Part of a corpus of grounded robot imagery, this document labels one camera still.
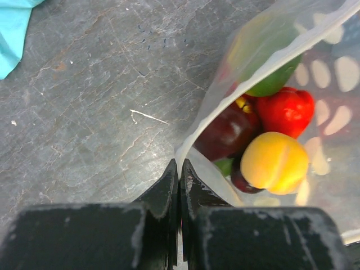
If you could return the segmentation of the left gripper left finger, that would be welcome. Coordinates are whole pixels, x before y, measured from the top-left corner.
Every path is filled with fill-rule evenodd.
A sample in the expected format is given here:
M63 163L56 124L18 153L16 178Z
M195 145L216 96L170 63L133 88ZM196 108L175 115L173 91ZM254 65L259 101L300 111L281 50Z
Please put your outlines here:
M173 269L178 247L177 164L171 159L161 177L131 203L131 269Z

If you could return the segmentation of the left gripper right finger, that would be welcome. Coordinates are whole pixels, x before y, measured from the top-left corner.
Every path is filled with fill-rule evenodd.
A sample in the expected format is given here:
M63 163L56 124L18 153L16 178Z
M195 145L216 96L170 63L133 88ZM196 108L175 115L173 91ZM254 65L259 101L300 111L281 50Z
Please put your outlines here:
M203 225L196 217L204 207L231 205L199 178L189 159L185 159L183 163L180 194L183 260L187 262L189 269L207 269L205 256L208 252L202 247Z

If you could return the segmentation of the dark purple avocado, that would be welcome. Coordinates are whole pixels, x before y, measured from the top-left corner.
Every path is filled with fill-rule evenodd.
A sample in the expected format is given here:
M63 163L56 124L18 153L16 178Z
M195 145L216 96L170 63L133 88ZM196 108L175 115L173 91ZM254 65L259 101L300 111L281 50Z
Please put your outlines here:
M232 158L243 153L262 131L255 111L255 97L244 94L204 129L195 141L194 148L210 161Z

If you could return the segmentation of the clear dotted zip bag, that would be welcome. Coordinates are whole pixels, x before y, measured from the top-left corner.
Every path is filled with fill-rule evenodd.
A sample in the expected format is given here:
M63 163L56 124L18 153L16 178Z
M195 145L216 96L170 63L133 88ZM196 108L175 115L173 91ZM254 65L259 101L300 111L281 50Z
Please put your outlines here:
M359 241L359 2L275 1L231 35L176 148L234 206L310 206Z

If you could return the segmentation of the red strawberry pear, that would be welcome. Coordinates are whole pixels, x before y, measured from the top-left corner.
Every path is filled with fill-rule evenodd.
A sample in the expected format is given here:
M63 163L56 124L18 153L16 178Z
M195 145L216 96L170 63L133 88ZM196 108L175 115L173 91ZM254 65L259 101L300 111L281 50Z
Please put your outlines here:
M297 139L313 118L314 100L308 91L283 87L271 96L259 97L256 110L266 132Z

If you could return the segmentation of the yellow orange fruit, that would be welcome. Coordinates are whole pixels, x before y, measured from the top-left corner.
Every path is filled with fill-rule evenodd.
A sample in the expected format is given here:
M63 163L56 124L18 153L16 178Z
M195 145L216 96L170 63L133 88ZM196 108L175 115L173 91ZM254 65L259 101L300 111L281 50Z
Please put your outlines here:
M289 15L262 14L251 19L235 35L227 52L226 62L236 84L250 79L276 51L286 48L298 35L294 19ZM301 58L284 64L246 94L253 97L275 94L292 76Z

